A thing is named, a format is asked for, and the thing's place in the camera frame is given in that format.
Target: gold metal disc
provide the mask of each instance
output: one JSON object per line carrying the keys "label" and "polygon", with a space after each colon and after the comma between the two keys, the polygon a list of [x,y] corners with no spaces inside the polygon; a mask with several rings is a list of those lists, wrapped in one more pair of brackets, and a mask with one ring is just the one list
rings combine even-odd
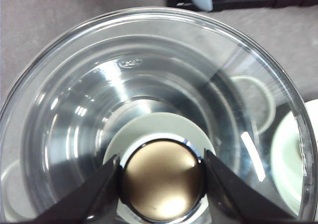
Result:
{"label": "gold metal disc", "polygon": [[195,206],[203,191],[203,171],[184,145],[153,141],[126,164],[122,191],[139,215],[168,222],[185,216]]}

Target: white dish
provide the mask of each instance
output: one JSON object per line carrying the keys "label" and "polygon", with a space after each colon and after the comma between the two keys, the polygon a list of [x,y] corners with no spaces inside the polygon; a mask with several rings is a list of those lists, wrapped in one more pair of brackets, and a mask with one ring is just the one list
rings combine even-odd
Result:
{"label": "white dish", "polygon": [[[192,121],[173,113],[157,112],[143,115],[128,122],[122,127],[111,140],[106,150],[105,163],[113,155],[123,157],[125,151],[134,141],[153,133],[171,133],[188,139],[203,157],[204,150],[208,149],[215,153],[215,150],[206,134]],[[208,207],[207,197],[201,199],[198,210],[183,222],[192,223],[199,218]],[[118,202],[117,214],[131,224],[145,223],[128,209],[121,201]]]}
{"label": "white dish", "polygon": [[[318,137],[318,99],[306,102],[306,109]],[[299,130],[289,112],[278,125],[271,147],[271,166],[275,185],[287,206],[298,215],[303,188],[303,162]]]}

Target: white plate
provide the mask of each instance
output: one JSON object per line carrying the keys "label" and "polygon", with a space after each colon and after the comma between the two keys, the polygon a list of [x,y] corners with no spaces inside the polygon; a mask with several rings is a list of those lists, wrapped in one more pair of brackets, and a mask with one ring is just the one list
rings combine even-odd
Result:
{"label": "white plate", "polygon": [[[134,141],[154,133],[171,133],[186,138],[195,146],[202,157],[205,149],[215,153],[210,139],[195,123],[180,115],[157,112],[137,117],[123,126],[111,140],[103,162],[105,163],[115,154],[122,158],[125,151]],[[205,196],[201,199],[198,210],[183,224],[192,223],[202,215],[207,207],[208,200]],[[131,224],[145,223],[136,215],[133,215],[121,201],[118,202],[117,214]]]}
{"label": "white plate", "polygon": [[[306,102],[315,137],[318,137],[318,99]],[[271,146],[272,175],[279,194],[298,215],[303,188],[300,137],[296,120],[289,112],[278,125]]]}

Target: clear glass bowl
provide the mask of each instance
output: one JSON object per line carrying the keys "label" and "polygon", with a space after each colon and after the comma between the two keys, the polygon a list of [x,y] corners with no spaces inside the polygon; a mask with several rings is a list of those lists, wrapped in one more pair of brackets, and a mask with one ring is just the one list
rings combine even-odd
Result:
{"label": "clear glass bowl", "polygon": [[[288,187],[275,181],[271,151],[290,111],[298,156],[285,165],[297,172],[294,204],[279,191]],[[1,218],[42,213],[102,165],[125,124],[155,112],[194,122],[248,185],[289,213],[314,218],[314,135],[277,62],[218,21],[151,7],[105,14],[68,31],[14,85],[1,111]],[[210,222],[207,209],[193,223]]]}

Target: white saucer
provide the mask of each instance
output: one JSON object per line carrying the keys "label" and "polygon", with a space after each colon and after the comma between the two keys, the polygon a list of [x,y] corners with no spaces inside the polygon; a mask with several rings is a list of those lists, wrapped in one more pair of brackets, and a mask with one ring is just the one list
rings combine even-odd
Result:
{"label": "white saucer", "polygon": [[[318,99],[306,102],[315,137],[318,137]],[[271,146],[272,175],[279,194],[298,215],[303,189],[299,130],[289,112],[278,125]]]}
{"label": "white saucer", "polygon": [[[154,133],[171,133],[184,137],[195,146],[202,157],[204,156],[205,149],[215,153],[210,139],[195,123],[180,115],[157,112],[137,117],[122,127],[111,140],[103,162],[105,163],[115,154],[122,158],[125,151],[134,143],[134,141]],[[192,223],[202,215],[207,207],[208,200],[205,196],[201,199],[198,210],[182,223]],[[131,224],[145,223],[145,221],[142,221],[136,215],[132,214],[128,207],[121,201],[118,202],[117,214]]]}

